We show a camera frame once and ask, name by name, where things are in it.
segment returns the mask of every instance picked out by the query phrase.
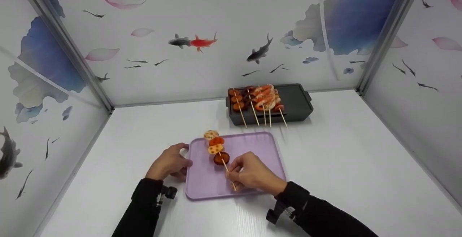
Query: right hand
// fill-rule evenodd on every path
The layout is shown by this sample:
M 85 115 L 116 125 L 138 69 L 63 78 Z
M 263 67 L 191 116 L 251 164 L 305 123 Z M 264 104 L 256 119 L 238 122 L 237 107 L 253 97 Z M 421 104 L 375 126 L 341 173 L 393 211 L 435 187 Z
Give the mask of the right hand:
M 244 153 L 235 158 L 228 166 L 228 170 L 229 173 L 226 173 L 226 178 L 234 182 L 237 191 L 246 186 L 248 188 L 259 188 L 266 193 L 277 196 L 287 186 L 287 182 L 276 176 L 252 152 Z

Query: red goldfish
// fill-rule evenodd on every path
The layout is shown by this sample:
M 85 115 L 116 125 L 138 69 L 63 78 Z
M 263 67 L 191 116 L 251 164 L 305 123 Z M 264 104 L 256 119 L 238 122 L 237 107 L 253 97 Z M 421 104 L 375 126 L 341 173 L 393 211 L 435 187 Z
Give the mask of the red goldfish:
M 202 52 L 201 48 L 203 48 L 203 47 L 208 48 L 208 47 L 210 47 L 210 45 L 212 45 L 213 43 L 215 43 L 217 41 L 216 36 L 217 36 L 217 33 L 215 32 L 215 35 L 213 36 L 213 40 L 201 40 L 196 35 L 195 40 L 191 41 L 190 44 L 191 44 L 191 46 L 196 47 L 198 52 L 199 51 Z

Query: fish painting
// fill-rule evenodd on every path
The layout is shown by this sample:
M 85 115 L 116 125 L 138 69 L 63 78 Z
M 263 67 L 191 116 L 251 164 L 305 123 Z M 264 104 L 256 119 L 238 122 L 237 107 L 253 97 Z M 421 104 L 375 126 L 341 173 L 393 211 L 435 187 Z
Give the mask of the fish painting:
M 256 71 L 252 71 L 252 72 L 250 72 L 250 73 L 247 73 L 247 74 L 244 74 L 244 75 L 242 75 L 242 76 L 248 76 L 248 75 L 250 75 L 250 74 L 253 74 L 253 73 L 255 73 L 255 72 L 260 72 L 260 71 L 259 71 L 259 70 L 256 70 Z
M 50 142 L 50 138 L 48 138 L 47 140 L 47 151 L 45 151 L 45 160 L 48 158 L 48 146 L 49 146 L 49 143 Z
M 427 86 L 426 84 L 421 84 L 421 83 L 417 83 L 417 84 L 419 84 L 420 87 L 431 88 L 431 89 L 434 89 L 435 91 L 439 92 L 439 90 L 434 88 L 433 86 Z
M 193 46 L 193 47 L 196 47 L 198 52 L 199 51 L 202 52 L 201 48 L 208 48 L 208 47 L 210 47 L 210 45 L 212 45 L 216 41 L 217 41 L 217 33 L 216 32 L 215 32 L 215 35 L 213 35 L 213 40 L 208 40 L 208 39 L 201 40 L 196 34 L 195 40 L 190 41 L 190 45 Z
M 169 44 L 183 49 L 183 46 L 191 47 L 191 40 L 188 37 L 180 38 L 180 36 L 175 33 L 175 38 L 170 40 Z
M 411 74 L 413 74 L 414 77 L 415 77 L 415 72 L 414 72 L 414 70 L 412 70 L 408 65 L 406 65 L 406 63 L 404 63 L 404 59 L 401 59 L 401 60 L 403 61 L 403 64 L 407 67 L 407 69 L 409 69 L 409 72 L 411 72 Z
M 101 78 L 101 77 L 99 77 L 99 76 L 96 76 L 96 78 L 98 79 L 99 82 L 103 82 L 103 81 L 105 81 L 105 80 L 109 80 L 108 73 L 106 73 L 106 74 L 104 75 L 103 78 Z
M 141 66 L 140 66 L 140 65 L 136 65 L 136 66 L 126 66 L 126 67 L 124 67 L 124 68 L 129 69 L 129 68 L 137 68 L 137 67 L 141 67 Z
M 27 175 L 27 177 L 26 177 L 26 180 L 24 181 L 23 186 L 22 186 L 21 189 L 19 190 L 19 194 L 18 194 L 18 196 L 16 197 L 15 200 L 18 200 L 19 197 L 23 196 L 23 194 L 24 194 L 24 188 L 26 187 L 27 180 L 29 179 L 30 173 L 32 173 L 32 171 L 34 171 L 34 170 L 33 170 L 33 169 L 30 170 L 30 172 L 28 173 L 28 175 Z
M 162 62 L 164 62 L 164 61 L 168 61 L 168 59 L 164 59 L 163 61 L 157 62 L 157 63 L 154 64 L 153 66 L 158 66 L 158 65 L 162 64 Z
M 104 15 L 94 14 L 94 13 L 91 13 L 91 12 L 88 12 L 88 13 L 91 14 L 91 15 L 93 15 L 94 17 L 97 17 L 97 18 L 100 18 L 100 19 L 101 19 L 102 17 L 104 17 L 104 15 L 106 15 L 106 14 L 104 14 Z
M 3 127 L 3 132 L 0 132 L 0 135 L 5 137 L 5 142 L 1 148 L 3 156 L 0 160 L 0 179 L 4 179 L 13 168 L 20 168 L 23 164 L 16 162 L 21 150 L 16 149 L 16 142 L 10 138 L 10 134 L 6 130 L 6 127 Z
M 422 0 L 422 4 L 424 5 L 424 7 L 425 7 L 426 9 L 432 7 L 431 5 L 428 5 L 428 3 L 425 2 L 424 0 Z
M 255 63 L 260 64 L 260 59 L 263 57 L 266 57 L 266 53 L 269 50 L 269 45 L 271 44 L 271 41 L 273 41 L 273 38 L 269 39 L 269 33 L 268 33 L 266 35 L 266 39 L 268 40 L 268 42 L 266 43 L 265 46 L 260 47 L 258 51 L 255 51 L 255 49 L 252 49 L 252 53 L 247 58 L 247 62 L 255 61 Z
M 280 68 L 283 64 L 280 64 L 279 66 L 277 66 L 276 68 L 274 68 L 273 70 L 271 70 L 270 73 L 274 73 L 274 71 L 276 71 L 278 68 Z
M 398 69 L 401 73 L 406 74 L 406 71 L 404 71 L 404 70 L 402 70 L 401 68 L 395 66 L 394 63 L 392 63 L 392 65 L 393 65 L 396 69 Z

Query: left hand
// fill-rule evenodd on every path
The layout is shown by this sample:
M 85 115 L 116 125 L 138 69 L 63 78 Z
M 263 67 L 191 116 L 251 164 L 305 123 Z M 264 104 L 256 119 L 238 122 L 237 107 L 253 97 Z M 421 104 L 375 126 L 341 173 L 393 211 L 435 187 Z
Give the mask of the left hand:
M 181 181 L 186 181 L 186 170 L 193 162 L 180 154 L 181 149 L 188 149 L 189 145 L 178 143 L 164 150 L 157 160 L 152 163 L 146 178 L 164 180 L 168 175 Z

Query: metal frame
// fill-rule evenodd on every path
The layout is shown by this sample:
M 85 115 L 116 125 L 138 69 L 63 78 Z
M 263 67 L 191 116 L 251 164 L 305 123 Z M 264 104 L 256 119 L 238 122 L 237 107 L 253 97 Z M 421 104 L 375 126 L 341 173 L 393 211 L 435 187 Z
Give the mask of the metal frame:
M 86 61 L 71 36 L 67 33 L 63 23 L 60 20 L 58 13 L 48 0 L 28 0 L 37 14 L 42 18 L 45 25 L 58 41 L 59 45 L 67 55 L 76 70 L 82 76 L 82 79 L 89 86 L 96 99 L 106 109 L 108 114 L 114 111 L 114 104 L 107 96 L 104 89 L 94 75 L 93 71 L 86 64 Z
M 356 91 L 358 91 L 360 96 L 364 96 L 367 93 L 372 79 L 374 79 L 380 64 L 388 53 L 388 49 L 391 43 L 393 43 L 396 33 L 413 2 L 414 0 L 395 0 L 385 25 L 383 25 L 382 31 L 377 39 L 376 47 L 367 61 L 368 65 L 356 87 Z

